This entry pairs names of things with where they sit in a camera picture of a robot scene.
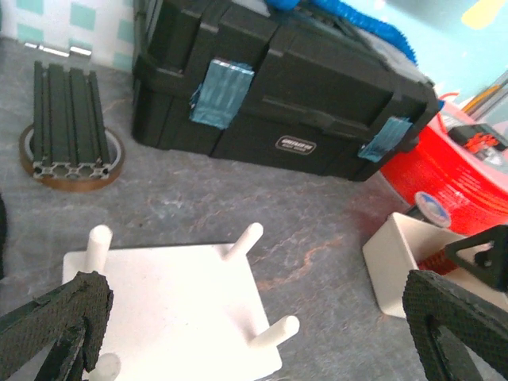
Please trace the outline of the white peg base plate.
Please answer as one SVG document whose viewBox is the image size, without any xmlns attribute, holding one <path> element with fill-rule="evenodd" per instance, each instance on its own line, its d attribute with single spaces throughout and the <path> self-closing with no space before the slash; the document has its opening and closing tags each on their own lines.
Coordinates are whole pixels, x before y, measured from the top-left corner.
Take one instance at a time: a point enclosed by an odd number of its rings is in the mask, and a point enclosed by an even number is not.
<svg viewBox="0 0 508 381">
<path fill-rule="evenodd" d="M 270 323 L 248 252 L 263 235 L 251 224 L 232 244 L 113 249 L 111 229 L 63 258 L 63 280 L 106 277 L 114 301 L 98 363 L 85 380 L 259 380 L 282 367 L 278 347 L 300 328 Z"/>
</svg>

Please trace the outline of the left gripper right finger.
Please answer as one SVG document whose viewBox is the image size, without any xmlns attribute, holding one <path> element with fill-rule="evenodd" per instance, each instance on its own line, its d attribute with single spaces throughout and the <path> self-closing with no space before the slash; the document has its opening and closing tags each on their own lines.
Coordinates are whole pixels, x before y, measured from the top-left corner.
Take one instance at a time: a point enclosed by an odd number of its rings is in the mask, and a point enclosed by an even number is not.
<svg viewBox="0 0 508 381">
<path fill-rule="evenodd" d="M 481 380 L 469 352 L 507 378 L 507 312 L 432 272 L 411 270 L 402 306 L 428 380 Z"/>
</svg>

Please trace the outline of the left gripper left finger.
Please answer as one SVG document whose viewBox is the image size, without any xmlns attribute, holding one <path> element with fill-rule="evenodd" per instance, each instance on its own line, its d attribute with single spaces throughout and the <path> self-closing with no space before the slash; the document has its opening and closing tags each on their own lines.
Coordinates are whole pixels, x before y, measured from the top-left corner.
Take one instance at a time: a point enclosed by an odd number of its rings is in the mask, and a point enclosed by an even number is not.
<svg viewBox="0 0 508 381">
<path fill-rule="evenodd" d="M 69 282 L 1 317 L 1 379 L 51 345 L 36 380 L 80 380 L 96 367 L 114 292 L 104 275 Z"/>
</svg>

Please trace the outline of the white parts tray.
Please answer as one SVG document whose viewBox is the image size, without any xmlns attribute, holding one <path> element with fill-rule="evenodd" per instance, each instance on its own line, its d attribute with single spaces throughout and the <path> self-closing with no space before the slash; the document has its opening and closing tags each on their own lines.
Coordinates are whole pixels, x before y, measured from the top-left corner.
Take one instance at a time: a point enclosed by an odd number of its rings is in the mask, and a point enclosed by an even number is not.
<svg viewBox="0 0 508 381">
<path fill-rule="evenodd" d="M 445 245 L 476 236 L 481 234 L 462 236 L 404 214 L 391 214 L 363 246 L 365 263 L 381 311 L 405 319 L 402 295 L 409 272 L 418 270 L 420 262 L 439 252 Z M 494 236 L 470 248 L 466 246 L 458 251 L 458 255 L 474 264 L 475 254 L 485 251 L 485 244 L 489 241 L 494 243 L 496 239 Z M 507 312 L 507 293 L 492 289 L 466 269 L 455 268 L 444 277 Z"/>
</svg>

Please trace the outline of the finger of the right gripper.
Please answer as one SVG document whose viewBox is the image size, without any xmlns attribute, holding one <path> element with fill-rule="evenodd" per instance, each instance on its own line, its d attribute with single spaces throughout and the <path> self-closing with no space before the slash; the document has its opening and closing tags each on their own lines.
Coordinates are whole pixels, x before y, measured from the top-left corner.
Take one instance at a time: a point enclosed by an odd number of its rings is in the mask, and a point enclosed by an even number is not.
<svg viewBox="0 0 508 381">
<path fill-rule="evenodd" d="M 447 244 L 444 254 L 490 288 L 507 288 L 506 225 Z"/>
</svg>

